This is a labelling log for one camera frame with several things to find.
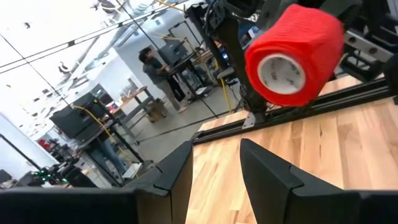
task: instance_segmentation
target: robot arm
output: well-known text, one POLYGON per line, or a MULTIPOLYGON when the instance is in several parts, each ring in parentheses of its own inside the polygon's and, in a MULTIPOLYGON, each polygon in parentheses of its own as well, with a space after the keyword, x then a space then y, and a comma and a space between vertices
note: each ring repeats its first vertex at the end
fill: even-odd
POLYGON ((239 44, 238 37, 231 35, 238 33, 236 18, 258 15, 256 22, 260 33, 266 32, 275 24, 285 9, 291 4, 299 4, 305 7, 319 8, 332 16, 337 17, 343 24, 345 34, 345 56, 340 67, 355 78, 366 82, 375 79, 382 73, 382 66, 396 51, 394 42, 398 40, 393 26, 397 21, 391 17, 386 18, 388 7, 385 1, 374 4, 365 0, 350 1, 315 1, 315 0, 260 0, 232 1, 219 0, 211 4, 206 15, 205 29, 208 35, 220 41, 228 51, 231 64, 234 65, 237 77, 241 82, 241 96, 245 110, 253 113, 262 113, 267 110, 267 100, 264 99, 251 85, 246 74, 244 52, 239 44), (376 60, 369 60, 355 53, 362 51, 376 60), (368 69, 359 66, 358 63, 368 65, 368 69))

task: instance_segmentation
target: workbench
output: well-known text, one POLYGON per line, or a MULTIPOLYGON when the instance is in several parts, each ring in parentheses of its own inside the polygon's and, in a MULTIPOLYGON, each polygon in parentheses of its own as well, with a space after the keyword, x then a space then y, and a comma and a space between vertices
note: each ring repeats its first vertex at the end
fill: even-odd
MULTIPOLYGON (((358 83, 339 78, 321 95, 358 83)), ((240 111, 200 129, 247 114, 240 111)), ((186 223, 256 223, 239 161, 242 138, 342 189, 398 189, 398 106, 386 98, 195 146, 186 223)))
POLYGON ((154 97, 152 96, 151 93, 149 93, 148 91, 148 87, 147 86, 143 86, 141 88, 139 88, 138 90, 136 90, 134 93, 131 93, 129 96, 127 96, 127 98, 124 99, 122 105, 120 105, 118 108, 116 108, 115 110, 111 110, 112 114, 116 114, 117 112, 119 112, 124 106, 126 106, 127 104, 129 104, 132 100, 136 100, 138 103, 138 106, 135 107, 129 114, 127 114, 125 117, 122 118, 122 124, 124 130, 129 133, 133 138, 134 135, 132 134, 132 132, 130 131, 132 127, 134 127, 134 125, 136 125, 147 113, 148 111, 146 110, 146 106, 154 101, 154 97), (145 94, 147 95, 147 98, 144 101, 141 101, 138 98, 138 94, 145 92, 145 94), (125 124, 127 122, 129 122, 136 114, 138 114, 138 112, 140 112, 140 110, 144 110, 146 113, 144 115, 142 115, 134 124, 130 125, 130 126, 125 126, 125 124))
POLYGON ((189 72, 192 72, 194 76, 196 76, 200 83, 202 84, 203 87, 206 87, 205 81, 202 79, 202 77, 198 74, 196 68, 193 66, 191 59, 196 56, 196 52, 192 52, 190 55, 187 55, 186 57, 182 58, 181 61, 174 65, 172 71, 169 72, 169 75, 175 75, 175 74, 180 74, 181 80, 186 84, 188 89, 190 90, 192 96, 191 98, 188 99, 190 102, 194 102, 197 99, 200 99, 204 97, 208 92, 205 90, 203 93, 198 94, 196 90, 193 89, 191 84, 189 84, 188 80, 182 75, 182 72, 185 70, 188 70, 189 72))

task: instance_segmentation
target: black cable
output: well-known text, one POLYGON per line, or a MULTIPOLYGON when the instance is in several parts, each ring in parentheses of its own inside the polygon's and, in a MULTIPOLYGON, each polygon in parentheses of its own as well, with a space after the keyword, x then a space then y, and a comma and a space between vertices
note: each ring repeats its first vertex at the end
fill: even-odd
MULTIPOLYGON (((58 44, 58 45, 56 45, 56 46, 54 46, 54 47, 51 47, 51 48, 49 48, 49 49, 45 49, 45 50, 42 50, 42 51, 40 51, 40 52, 34 53, 34 54, 30 55, 30 56, 27 56, 26 58, 30 58, 30 57, 36 56, 36 55, 38 55, 38 54, 44 53, 44 52, 46 52, 46 51, 53 50, 53 49, 56 49, 57 47, 61 47, 61 46, 65 45, 65 44, 68 44, 68 46, 65 47, 64 49, 60 49, 60 50, 51 52, 51 53, 48 54, 48 55, 44 55, 44 56, 41 56, 41 57, 39 57, 39 58, 35 58, 34 60, 31 61, 31 62, 34 62, 34 61, 36 61, 36 60, 38 60, 38 59, 41 59, 41 58, 43 58, 43 57, 52 55, 52 54, 57 53, 57 52, 59 52, 59 51, 61 51, 61 50, 65 50, 65 49, 67 49, 67 48, 69 48, 69 47, 73 47, 74 45, 77 45, 77 44, 86 42, 87 40, 94 39, 95 37, 98 37, 98 36, 100 36, 100 35, 107 34, 108 32, 111 32, 112 30, 121 27, 121 24, 122 24, 123 22, 126 22, 126 21, 127 21, 127 20, 122 21, 122 22, 118 22, 117 24, 113 24, 113 25, 111 25, 111 26, 108 26, 108 27, 102 28, 102 29, 100 29, 100 30, 91 32, 91 33, 89 33, 89 34, 83 35, 83 36, 81 36, 81 37, 79 37, 79 38, 76 38, 76 39, 74 39, 74 40, 70 40, 70 41, 68 41, 68 42, 65 42, 65 43, 62 43, 62 44, 58 44), (100 32, 100 31, 102 31, 102 30, 109 29, 109 28, 112 27, 112 26, 114 26, 114 28, 112 28, 112 29, 110 29, 110 30, 107 30, 106 32, 103 32, 103 33, 101 33, 101 34, 92 36, 92 37, 90 37, 90 38, 87 38, 87 39, 85 39, 85 40, 82 40, 81 42, 79 42, 79 43, 77 43, 77 44, 74 44, 75 41, 78 40, 78 39, 82 39, 82 38, 84 38, 84 37, 88 37, 89 35, 93 35, 93 34, 95 34, 95 33, 97 33, 97 32, 100 32)), ((5 66, 7 66, 7 65, 10 65, 10 64, 12 64, 12 63, 19 62, 19 61, 21 61, 21 60, 23 60, 23 59, 19 59, 19 60, 16 60, 16 61, 13 61, 13 62, 4 64, 4 65, 1 65, 0 68, 3 68, 3 67, 5 67, 5 66)))
POLYGON ((274 121, 275 119, 278 120, 278 119, 284 118, 286 116, 292 115, 294 113, 304 113, 304 112, 306 112, 308 109, 310 109, 313 106, 314 102, 315 102, 315 100, 311 101, 309 104, 307 104, 305 106, 293 108, 291 111, 288 111, 288 112, 286 112, 284 114, 281 114, 281 115, 278 115, 276 117, 273 117, 273 114, 270 113, 271 114, 271 118, 274 121))
POLYGON ((208 23, 209 23, 209 12, 210 9, 213 7, 214 3, 217 2, 217 0, 212 1, 209 6, 207 6, 207 10, 206 10, 206 16, 205 16, 205 32, 208 36, 210 36, 210 33, 208 32, 208 23))
POLYGON ((198 45, 200 47, 200 41, 198 40, 198 37, 193 33, 193 31, 192 31, 191 27, 188 25, 187 21, 183 21, 183 23, 185 23, 185 25, 187 25, 187 27, 188 27, 189 31, 191 32, 193 38, 195 38, 195 40, 198 42, 198 45))
POLYGON ((15 151, 17 151, 23 158, 25 158, 29 163, 31 163, 37 170, 41 170, 41 167, 37 165, 31 158, 27 157, 21 150, 18 149, 17 146, 15 146, 8 138, 0 134, 0 138, 3 139, 8 145, 10 145, 15 151))
POLYGON ((238 105, 234 109, 234 113, 238 112, 238 110, 242 107, 243 107, 243 99, 239 100, 238 105))
POLYGON ((238 97, 236 97, 236 95, 235 95, 234 88, 231 87, 231 86, 228 86, 228 87, 229 87, 229 89, 232 91, 232 95, 234 95, 234 98, 235 98, 235 101, 236 101, 235 107, 237 107, 237 106, 238 106, 238 103, 239 103, 239 100, 238 100, 238 97))
POLYGON ((207 103, 205 103, 205 101, 204 101, 203 99, 199 98, 199 100, 202 101, 202 102, 207 106, 207 108, 213 113, 213 115, 214 115, 216 118, 218 118, 217 114, 214 113, 214 111, 209 107, 209 105, 207 105, 207 103))
MULTIPOLYGON (((229 113, 229 110, 224 111, 224 112, 222 112, 222 113, 219 113, 219 114, 217 114, 217 116, 222 116, 222 115, 228 114, 228 113, 229 113)), ((212 118, 214 118, 214 116, 210 116, 210 117, 201 119, 201 120, 199 120, 199 121, 195 121, 195 122, 192 122, 192 123, 190 123, 190 124, 186 124, 186 125, 184 125, 184 126, 181 126, 181 127, 178 127, 178 128, 174 128, 174 129, 171 129, 171 130, 162 132, 162 133, 160 133, 160 134, 156 134, 155 136, 152 136, 152 137, 148 137, 148 138, 145 138, 145 139, 141 139, 140 142, 144 142, 144 141, 150 140, 150 139, 152 139, 152 138, 159 137, 159 136, 164 135, 164 134, 168 134, 168 133, 171 133, 171 132, 174 132, 174 131, 178 131, 178 130, 180 130, 180 129, 183 129, 183 128, 192 126, 192 125, 194 125, 194 124, 202 123, 202 122, 207 121, 207 120, 212 119, 212 118)))
MULTIPOLYGON (((360 50, 358 50, 358 53, 356 54, 358 57, 360 57, 361 56, 361 51, 360 50)), ((356 59, 356 63, 355 63, 355 66, 357 66, 358 67, 358 64, 359 64, 359 59, 357 58, 356 59)))
POLYGON ((15 50, 15 52, 17 52, 17 54, 19 54, 19 56, 22 57, 23 60, 25 60, 25 62, 47 83, 47 85, 49 85, 51 89, 54 90, 54 92, 61 98, 61 100, 63 100, 68 106, 70 106, 66 99, 61 96, 61 94, 36 70, 36 68, 34 68, 33 65, 28 62, 28 60, 24 56, 22 56, 22 54, 19 53, 19 51, 3 35, 0 34, 0 36, 4 39, 4 41, 7 42, 8 45, 10 45, 13 50, 15 50))
POLYGON ((160 48, 155 44, 155 42, 149 37, 149 35, 144 31, 144 29, 138 24, 138 22, 133 18, 132 15, 130 15, 130 13, 126 10, 126 8, 119 2, 119 0, 116 0, 116 2, 120 5, 120 7, 123 9, 124 12, 127 13, 127 15, 129 15, 130 19, 132 19, 132 21, 138 26, 138 29, 140 29, 142 31, 142 33, 144 33, 144 35, 149 39, 149 41, 152 42, 152 44, 156 47, 157 50, 160 50, 160 48))

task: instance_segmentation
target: concrete floor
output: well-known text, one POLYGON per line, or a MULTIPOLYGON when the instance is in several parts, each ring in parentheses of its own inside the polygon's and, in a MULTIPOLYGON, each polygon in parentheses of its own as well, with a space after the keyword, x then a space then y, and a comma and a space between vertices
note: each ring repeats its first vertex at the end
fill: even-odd
MULTIPOLYGON (((233 90, 239 100, 239 85, 234 85, 233 90)), ((238 105, 238 101, 234 98, 232 90, 228 87, 227 93, 233 109, 238 105)), ((208 97, 204 98, 203 101, 214 111, 215 114, 228 111, 228 106, 221 87, 214 87, 208 97)), ((155 123, 150 123, 147 118, 143 118, 132 129, 132 132, 137 136, 139 141, 144 140, 140 143, 138 150, 142 153, 145 159, 152 159, 155 162, 159 162, 165 156, 170 154, 176 147, 181 145, 181 143, 190 139, 204 122, 215 119, 212 118, 212 116, 214 116, 213 113, 201 101, 192 103, 188 109, 181 114, 178 114, 169 102, 165 105, 170 111, 170 114, 165 119, 155 123), (206 118, 209 119, 186 128, 157 136, 166 131, 206 118)))

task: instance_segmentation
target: tape roll core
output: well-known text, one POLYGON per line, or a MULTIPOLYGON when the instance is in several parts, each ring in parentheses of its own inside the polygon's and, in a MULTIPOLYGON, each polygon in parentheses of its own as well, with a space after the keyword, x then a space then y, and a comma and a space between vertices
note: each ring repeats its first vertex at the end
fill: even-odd
POLYGON ((261 83, 278 94, 289 95, 300 91, 305 84, 304 69, 286 54, 270 54, 257 68, 261 83))

